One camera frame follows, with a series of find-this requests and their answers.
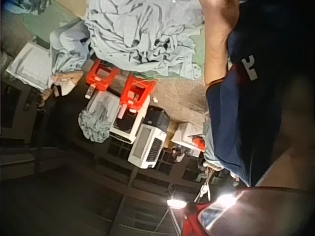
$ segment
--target light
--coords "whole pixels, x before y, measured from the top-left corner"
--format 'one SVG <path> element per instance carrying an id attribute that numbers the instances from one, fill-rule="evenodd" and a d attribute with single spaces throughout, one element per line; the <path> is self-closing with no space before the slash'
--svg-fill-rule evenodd
<path id="1" fill-rule="evenodd" d="M 218 197 L 217 201 L 223 208 L 229 208 L 236 203 L 236 197 L 232 194 L 224 194 Z"/>
<path id="2" fill-rule="evenodd" d="M 169 199 L 167 200 L 167 204 L 170 208 L 174 208 L 174 209 L 182 209 L 186 207 L 187 205 L 186 202 L 182 200 L 178 200 L 178 199 Z"/>

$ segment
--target vent grille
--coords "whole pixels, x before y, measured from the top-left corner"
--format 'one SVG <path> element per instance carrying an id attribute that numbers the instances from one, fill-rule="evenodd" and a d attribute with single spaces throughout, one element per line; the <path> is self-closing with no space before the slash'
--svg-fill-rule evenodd
<path id="1" fill-rule="evenodd" d="M 154 162 L 158 158 L 161 146 L 162 146 L 162 140 L 154 138 L 154 141 L 152 143 L 150 152 L 146 160 L 147 162 Z"/>

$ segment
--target metal pole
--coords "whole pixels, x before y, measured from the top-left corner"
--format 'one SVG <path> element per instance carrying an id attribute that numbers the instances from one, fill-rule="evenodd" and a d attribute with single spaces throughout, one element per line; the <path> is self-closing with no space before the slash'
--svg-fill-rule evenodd
<path id="1" fill-rule="evenodd" d="M 159 223 L 158 223 L 156 229 L 154 230 L 154 232 L 156 232 L 158 230 L 159 226 L 162 224 L 163 220 L 166 218 L 167 213 L 168 213 L 168 209 L 166 210 L 166 212 L 165 212 L 164 216 L 162 217 L 162 219 L 159 221 Z"/>
<path id="2" fill-rule="evenodd" d="M 177 236 L 181 236 L 182 235 L 182 231 L 181 231 L 181 228 L 178 225 L 178 222 L 176 220 L 175 214 L 174 214 L 172 208 L 170 208 L 169 206 L 167 206 L 167 208 L 168 208 L 169 214 L 171 215 L 171 219 L 172 219 L 172 222 L 173 222 L 176 234 L 177 234 Z"/>

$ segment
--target navy blue shirt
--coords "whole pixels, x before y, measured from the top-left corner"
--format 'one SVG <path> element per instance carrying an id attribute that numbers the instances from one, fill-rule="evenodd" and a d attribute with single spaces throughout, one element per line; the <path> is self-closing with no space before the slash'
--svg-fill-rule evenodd
<path id="1" fill-rule="evenodd" d="M 228 40 L 234 65 L 207 89 L 215 156 L 249 186 L 271 165 L 282 88 L 309 67 L 304 30 L 292 6 L 241 4 L 239 22 Z"/>

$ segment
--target stool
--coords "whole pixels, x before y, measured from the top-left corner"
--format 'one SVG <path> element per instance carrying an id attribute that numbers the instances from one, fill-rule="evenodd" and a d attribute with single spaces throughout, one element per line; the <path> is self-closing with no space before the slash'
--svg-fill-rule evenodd
<path id="1" fill-rule="evenodd" d="M 98 71 L 102 69 L 109 73 L 107 76 L 98 75 Z M 119 68 L 114 67 L 113 69 L 102 64 L 100 59 L 96 59 L 91 67 L 90 71 L 87 74 L 87 84 L 90 85 L 85 97 L 87 99 L 91 98 L 93 91 L 95 89 L 99 91 L 106 91 L 108 86 L 113 82 L 115 76 L 119 73 Z"/>
<path id="2" fill-rule="evenodd" d="M 120 97 L 121 110 L 118 118 L 122 118 L 126 108 L 130 112 L 136 113 L 140 110 L 146 98 L 152 93 L 156 80 L 144 80 L 129 74 L 125 83 L 124 90 Z"/>

